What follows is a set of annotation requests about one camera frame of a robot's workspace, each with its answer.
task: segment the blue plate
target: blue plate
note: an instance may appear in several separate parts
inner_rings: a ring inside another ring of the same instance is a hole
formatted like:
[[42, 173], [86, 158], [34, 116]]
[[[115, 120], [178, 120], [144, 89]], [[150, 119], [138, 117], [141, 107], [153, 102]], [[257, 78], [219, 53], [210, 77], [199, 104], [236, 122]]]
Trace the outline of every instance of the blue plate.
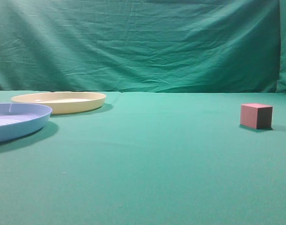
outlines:
[[48, 122], [52, 109], [45, 105], [0, 103], [0, 142], [31, 134]]

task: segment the tray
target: tray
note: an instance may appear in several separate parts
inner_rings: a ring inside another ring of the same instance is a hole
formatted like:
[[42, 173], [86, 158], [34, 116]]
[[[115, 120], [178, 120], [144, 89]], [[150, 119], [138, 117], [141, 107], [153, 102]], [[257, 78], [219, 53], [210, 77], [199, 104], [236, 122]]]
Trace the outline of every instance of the tray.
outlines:
[[52, 109], [45, 105], [0, 103], [0, 142], [41, 129], [51, 112]]
[[13, 102], [34, 103], [52, 108], [52, 114], [79, 113], [103, 106], [106, 95], [95, 92], [44, 92], [12, 97]]

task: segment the yellow plastic tray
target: yellow plastic tray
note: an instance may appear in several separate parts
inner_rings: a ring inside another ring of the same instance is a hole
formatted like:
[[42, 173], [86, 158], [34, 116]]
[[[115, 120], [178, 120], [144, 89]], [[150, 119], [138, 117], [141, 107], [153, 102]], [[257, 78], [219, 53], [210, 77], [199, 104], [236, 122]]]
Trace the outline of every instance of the yellow plastic tray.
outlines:
[[44, 92], [12, 97], [13, 102], [34, 103], [52, 108], [52, 114], [79, 113], [104, 104], [106, 95], [95, 92]]

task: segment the table surface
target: table surface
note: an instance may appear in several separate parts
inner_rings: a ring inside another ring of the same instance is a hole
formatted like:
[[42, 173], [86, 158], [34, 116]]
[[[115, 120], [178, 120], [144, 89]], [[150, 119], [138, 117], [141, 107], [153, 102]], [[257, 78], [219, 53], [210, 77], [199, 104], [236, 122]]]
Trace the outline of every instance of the table surface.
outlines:
[[[106, 94], [0, 143], [0, 225], [286, 224], [286, 94]], [[239, 126], [245, 103], [273, 130]]]

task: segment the red cube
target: red cube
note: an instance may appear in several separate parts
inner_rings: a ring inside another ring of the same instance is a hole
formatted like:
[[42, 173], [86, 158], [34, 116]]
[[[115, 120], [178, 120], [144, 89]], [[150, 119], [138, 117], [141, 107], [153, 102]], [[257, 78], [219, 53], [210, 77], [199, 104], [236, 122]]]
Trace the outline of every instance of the red cube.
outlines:
[[264, 129], [271, 128], [273, 107], [263, 104], [242, 104], [241, 105], [241, 125]]

